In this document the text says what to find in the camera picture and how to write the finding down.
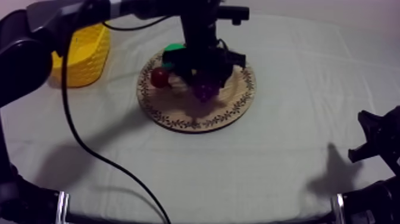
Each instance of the floral pattern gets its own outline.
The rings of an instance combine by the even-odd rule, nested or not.
[[[165,116],[162,112],[156,110],[150,103],[149,100],[149,87],[148,80],[150,79],[150,74],[153,68],[155,67],[158,61],[161,61],[162,54],[156,55],[152,58],[146,66],[143,68],[141,74],[141,78],[138,81],[139,92],[142,96],[142,107],[148,112],[148,114],[158,123],[163,124],[164,126],[171,128],[180,128],[180,129],[202,129],[202,128],[210,128],[224,122],[234,116],[235,114],[239,114],[243,107],[248,103],[249,100],[254,96],[255,83],[253,74],[250,71],[249,67],[242,70],[242,78],[246,83],[246,92],[241,96],[241,98],[233,104],[233,107],[229,110],[226,110],[224,114],[217,115],[212,119],[207,119],[202,122],[196,121],[185,121],[185,120],[171,120],[169,116]]]

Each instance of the green object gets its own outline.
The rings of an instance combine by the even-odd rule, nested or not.
[[[181,43],[171,43],[164,50],[165,51],[174,51],[174,50],[179,50],[182,48],[185,48],[185,46]]]
[[[175,51],[175,50],[179,50],[185,48],[185,46],[181,43],[171,43],[170,45],[168,45],[164,51]],[[174,64],[172,63],[162,63],[162,67],[165,69],[172,69],[174,67]]]

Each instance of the decorative plate border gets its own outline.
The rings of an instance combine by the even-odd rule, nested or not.
[[[196,130],[200,130],[200,132],[209,132],[212,130],[217,130],[236,121],[249,108],[252,100],[254,99],[256,90],[255,76],[249,64],[246,64],[246,68],[241,71],[241,78],[246,83],[246,92],[242,94],[240,99],[237,100],[230,109],[226,110],[224,114],[217,115],[212,119],[206,119],[202,122],[185,121],[179,119],[171,120],[169,116],[163,115],[161,111],[155,109],[151,105],[149,100],[148,85],[151,71],[155,68],[157,62],[160,62],[161,64],[162,57],[162,52],[157,53],[146,63],[146,65],[140,72],[140,76],[137,80],[137,97],[140,106],[147,112],[147,114],[155,122],[159,123],[162,126],[165,126],[168,129],[182,132],[196,132]],[[219,123],[227,121],[232,116],[240,113],[242,113],[240,116],[225,124],[224,126],[219,126],[213,129],[213,127],[219,125]]]

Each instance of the white wall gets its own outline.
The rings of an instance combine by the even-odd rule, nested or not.
[[[35,1],[0,0],[0,18]],[[252,13],[308,18],[400,35],[400,0],[227,0],[226,3],[249,6]]]
[[[0,18],[3,18],[8,13],[20,9],[25,8],[27,5],[32,2],[36,2],[35,0],[0,0]]]

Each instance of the white tablecloth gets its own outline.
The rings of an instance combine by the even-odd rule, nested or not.
[[[113,25],[139,23],[146,21],[126,17]],[[247,55],[257,78],[253,104],[227,128],[174,133],[139,108],[139,71],[161,48],[184,41],[178,18],[140,32],[112,32],[102,77],[69,91],[85,142],[141,178],[172,222],[309,216],[328,211],[335,193],[393,175],[378,157],[350,164],[347,149],[365,141],[359,111],[384,115],[400,104],[399,39],[256,14],[239,27],[219,21],[217,29]],[[1,112],[12,162],[27,180],[71,193],[71,211],[161,221],[136,183],[76,144],[59,89],[44,84]]]

